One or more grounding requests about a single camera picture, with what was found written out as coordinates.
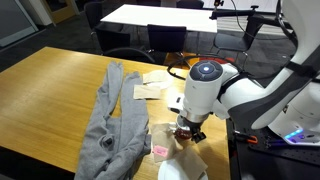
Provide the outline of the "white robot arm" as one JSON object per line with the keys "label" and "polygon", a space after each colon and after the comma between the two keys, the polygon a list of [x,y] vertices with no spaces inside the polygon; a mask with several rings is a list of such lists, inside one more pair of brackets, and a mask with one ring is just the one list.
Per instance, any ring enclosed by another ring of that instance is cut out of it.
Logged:
{"label": "white robot arm", "polygon": [[194,141],[204,138],[200,127],[213,113],[253,129],[268,127],[290,145],[319,144],[320,0],[279,0],[277,19],[290,24],[296,52],[268,86],[231,63],[191,67],[184,92],[168,109]]}

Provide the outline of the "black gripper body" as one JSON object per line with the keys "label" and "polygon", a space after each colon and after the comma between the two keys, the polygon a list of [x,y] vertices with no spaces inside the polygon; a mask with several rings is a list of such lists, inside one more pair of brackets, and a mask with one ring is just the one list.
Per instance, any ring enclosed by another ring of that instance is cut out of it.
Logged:
{"label": "black gripper body", "polygon": [[192,133],[192,137],[190,138],[191,141],[195,143],[199,143],[200,141],[206,138],[206,135],[201,131],[201,123],[193,123],[187,120],[185,117],[178,115],[176,122],[183,122],[187,125]]}

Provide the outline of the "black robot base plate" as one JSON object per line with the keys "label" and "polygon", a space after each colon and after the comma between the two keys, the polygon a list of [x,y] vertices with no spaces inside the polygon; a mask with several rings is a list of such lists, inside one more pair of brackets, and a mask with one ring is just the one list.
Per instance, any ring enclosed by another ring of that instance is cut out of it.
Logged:
{"label": "black robot base plate", "polygon": [[[269,129],[250,130],[226,120],[231,180],[320,180],[319,148],[290,146]],[[238,141],[234,131],[256,136]]]}

